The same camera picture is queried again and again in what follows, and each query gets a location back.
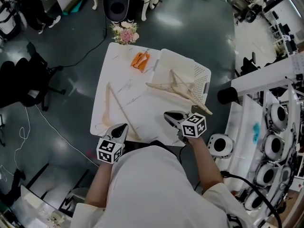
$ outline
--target floor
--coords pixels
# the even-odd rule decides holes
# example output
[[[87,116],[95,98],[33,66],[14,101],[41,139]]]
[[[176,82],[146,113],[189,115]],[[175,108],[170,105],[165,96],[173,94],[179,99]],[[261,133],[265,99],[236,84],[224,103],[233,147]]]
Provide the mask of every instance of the floor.
[[[241,71],[243,58],[252,58],[256,54],[256,66],[261,68],[266,63],[274,62],[276,51],[273,38],[268,29],[269,25],[264,18],[256,19],[253,23],[239,23],[235,26],[236,37],[236,70]]]
[[[147,11],[146,22],[139,21],[140,38],[136,44],[158,50],[167,48],[192,58],[211,70],[211,86],[206,105],[214,114],[207,116],[207,131],[203,135],[205,141],[208,141],[213,133],[224,133],[228,120],[230,106],[219,104],[217,92],[229,85],[234,76],[236,40],[233,11],[225,0],[162,1],[154,11]],[[94,11],[92,6],[93,1],[87,0],[80,12],[63,16],[59,24],[52,29],[46,29],[42,35],[38,35],[31,28],[27,29],[26,37],[33,42],[49,67],[77,62],[102,40],[105,24],[103,10],[100,7]],[[105,42],[79,65],[66,68],[53,77],[50,85],[66,89],[66,94],[51,93],[49,111],[43,113],[72,145],[87,156],[94,155],[98,142],[98,137],[92,136],[89,131],[91,113],[103,59],[108,44],[112,41],[111,35],[108,35]],[[17,62],[22,57],[28,58],[26,44],[27,39],[22,34],[8,42],[0,56],[0,64],[6,60]],[[15,103],[0,109],[0,114],[3,114],[6,125],[6,147],[0,147],[0,164],[14,172],[14,151],[23,142],[19,137],[19,130],[24,127],[26,135],[29,130],[26,109],[22,104]],[[64,175],[65,178],[60,177],[61,185],[69,191],[86,169],[89,169],[92,175],[96,172],[97,169],[92,163],[72,149],[47,124],[36,107],[28,108],[28,114],[30,134],[22,150],[16,155],[18,166],[27,176],[25,184],[49,163],[54,169],[54,177],[44,178],[41,188],[53,190],[48,194],[49,199],[52,199],[52,194],[55,193],[52,180],[56,179],[57,173]],[[178,153],[180,147],[171,149]],[[185,148],[181,157],[185,172],[191,184],[195,186],[198,172],[192,150]],[[0,189],[7,192],[12,176],[5,171],[2,173],[8,180],[5,182],[2,176]]]

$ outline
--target white flower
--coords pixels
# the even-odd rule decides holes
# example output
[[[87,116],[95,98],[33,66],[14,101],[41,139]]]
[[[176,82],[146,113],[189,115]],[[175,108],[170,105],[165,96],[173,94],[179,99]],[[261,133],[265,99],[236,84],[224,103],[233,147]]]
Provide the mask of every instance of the white flower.
[[[126,22],[126,21],[124,21],[124,22],[122,22],[122,26],[128,29],[128,28],[131,27],[131,24],[128,23],[128,22]]]
[[[115,27],[113,28],[113,30],[118,31],[118,32],[122,32],[122,31],[123,31],[123,28],[121,28],[120,26],[115,26]]]
[[[139,34],[138,33],[134,33],[134,35],[133,35],[133,41],[135,42],[138,38],[139,38]]]

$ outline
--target shelf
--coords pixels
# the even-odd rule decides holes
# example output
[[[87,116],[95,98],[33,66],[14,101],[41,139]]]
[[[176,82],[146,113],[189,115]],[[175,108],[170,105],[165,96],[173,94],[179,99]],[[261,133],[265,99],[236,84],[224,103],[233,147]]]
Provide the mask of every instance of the shelf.
[[[247,95],[244,96],[237,139],[227,168],[231,174],[247,177],[257,148],[262,117],[263,108]],[[240,191],[243,181],[225,179],[225,184],[230,191]]]
[[[241,118],[242,118],[242,109],[243,107],[238,103],[232,102],[227,127],[225,130],[225,135],[227,135],[230,139],[233,140],[234,143],[237,141],[238,129],[240,126]],[[217,158],[215,163],[217,164],[220,171],[226,171],[229,163],[232,159],[232,156],[225,159]]]

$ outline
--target shoe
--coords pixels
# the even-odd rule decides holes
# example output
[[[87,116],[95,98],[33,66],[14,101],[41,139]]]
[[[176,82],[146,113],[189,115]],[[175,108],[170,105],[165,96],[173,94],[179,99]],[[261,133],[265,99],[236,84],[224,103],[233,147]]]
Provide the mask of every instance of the shoe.
[[[56,25],[60,20],[61,20],[61,16],[59,15],[57,16],[56,19],[54,19],[53,24],[51,24],[49,28],[53,28],[53,26]]]
[[[44,31],[44,28],[46,27],[46,24],[42,24],[41,30],[38,31],[38,34],[42,34]]]
[[[25,180],[24,172],[20,171],[19,169],[15,170],[14,176],[16,176],[16,178],[21,178],[21,179]]]

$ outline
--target white shirt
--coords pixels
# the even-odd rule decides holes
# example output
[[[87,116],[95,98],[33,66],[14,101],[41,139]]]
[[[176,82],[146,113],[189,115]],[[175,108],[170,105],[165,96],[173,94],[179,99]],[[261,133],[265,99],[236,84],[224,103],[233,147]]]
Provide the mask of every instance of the white shirt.
[[[77,204],[71,228],[227,228],[227,214],[254,227],[223,183],[201,196],[172,153],[149,146],[118,160],[106,209]]]
[[[254,5],[262,6],[263,9],[266,7],[266,3],[264,2],[264,0],[253,0],[249,7],[251,8]]]

